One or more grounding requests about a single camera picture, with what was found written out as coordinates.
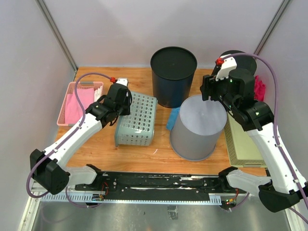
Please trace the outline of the pale green plastic basket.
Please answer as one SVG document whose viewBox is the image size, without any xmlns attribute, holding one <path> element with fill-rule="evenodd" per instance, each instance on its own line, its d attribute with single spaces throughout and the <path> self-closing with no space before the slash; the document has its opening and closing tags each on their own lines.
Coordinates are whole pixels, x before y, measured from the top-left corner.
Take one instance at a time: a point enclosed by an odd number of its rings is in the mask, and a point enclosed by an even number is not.
<svg viewBox="0 0 308 231">
<path fill-rule="evenodd" d="M 231 166 L 267 167 L 252 139 L 229 114 L 227 114 L 224 135 Z"/>
</svg>

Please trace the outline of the teal plastic basket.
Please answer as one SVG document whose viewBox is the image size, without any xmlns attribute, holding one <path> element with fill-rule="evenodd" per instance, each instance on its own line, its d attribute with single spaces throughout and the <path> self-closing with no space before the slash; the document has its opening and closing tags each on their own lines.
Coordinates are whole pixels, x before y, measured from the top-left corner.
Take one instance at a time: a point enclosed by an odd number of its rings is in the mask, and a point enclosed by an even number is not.
<svg viewBox="0 0 308 231">
<path fill-rule="evenodd" d="M 157 98 L 132 92 L 130 115 L 120 116 L 115 130 L 115 146 L 149 146 L 154 137 Z"/>
</svg>

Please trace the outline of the dark blue plastic bin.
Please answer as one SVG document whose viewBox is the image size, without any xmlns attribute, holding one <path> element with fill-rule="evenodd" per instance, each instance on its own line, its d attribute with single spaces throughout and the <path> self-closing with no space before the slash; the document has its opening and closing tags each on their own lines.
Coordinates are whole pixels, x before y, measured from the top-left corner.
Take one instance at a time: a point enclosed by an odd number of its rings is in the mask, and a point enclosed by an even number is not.
<svg viewBox="0 0 308 231">
<path fill-rule="evenodd" d="M 197 59 L 189 50 L 170 46 L 156 51 L 150 60 L 153 96 L 166 108 L 177 108 L 188 98 Z"/>
</svg>

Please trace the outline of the grey plastic bin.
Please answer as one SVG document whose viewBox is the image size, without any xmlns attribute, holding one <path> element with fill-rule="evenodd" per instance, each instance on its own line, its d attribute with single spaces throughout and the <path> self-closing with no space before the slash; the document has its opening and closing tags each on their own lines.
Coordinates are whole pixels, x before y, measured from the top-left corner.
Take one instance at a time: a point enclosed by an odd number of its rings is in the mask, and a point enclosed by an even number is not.
<svg viewBox="0 0 308 231">
<path fill-rule="evenodd" d="M 226 125 L 227 113 L 220 102 L 203 101 L 201 95 L 186 99 L 170 132 L 174 152 L 189 161 L 207 159 L 215 150 Z"/>
</svg>

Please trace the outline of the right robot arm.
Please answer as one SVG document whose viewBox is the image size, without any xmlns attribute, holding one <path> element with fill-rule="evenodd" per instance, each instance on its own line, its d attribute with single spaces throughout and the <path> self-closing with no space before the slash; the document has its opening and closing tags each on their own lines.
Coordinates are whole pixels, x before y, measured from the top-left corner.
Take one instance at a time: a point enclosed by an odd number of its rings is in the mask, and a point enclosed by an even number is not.
<svg viewBox="0 0 308 231">
<path fill-rule="evenodd" d="M 229 167 L 218 174 L 219 189 L 228 193 L 238 188 L 257 195 L 267 210 L 276 213 L 307 199 L 308 182 L 292 175 L 295 166 L 274 128 L 274 115 L 265 102 L 254 99 L 254 87 L 255 77 L 240 68 L 231 70 L 222 80 L 203 76 L 200 91 L 203 101 L 218 101 L 231 113 L 257 146 L 270 174 L 258 177 Z"/>
</svg>

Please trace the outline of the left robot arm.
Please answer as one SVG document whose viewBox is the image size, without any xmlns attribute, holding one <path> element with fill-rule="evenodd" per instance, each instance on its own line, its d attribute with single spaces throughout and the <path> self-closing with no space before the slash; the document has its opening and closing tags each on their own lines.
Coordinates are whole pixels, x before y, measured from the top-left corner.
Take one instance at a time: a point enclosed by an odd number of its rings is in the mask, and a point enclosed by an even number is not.
<svg viewBox="0 0 308 231">
<path fill-rule="evenodd" d="M 67 167 L 74 153 L 94 134 L 113 125 L 121 115 L 130 114 L 132 101 L 125 79 L 110 86 L 106 95 L 92 103 L 85 114 L 58 141 L 44 151 L 35 149 L 30 155 L 31 177 L 48 193 L 56 195 L 67 186 L 87 184 L 96 191 L 103 185 L 98 170 L 91 166 Z"/>
</svg>

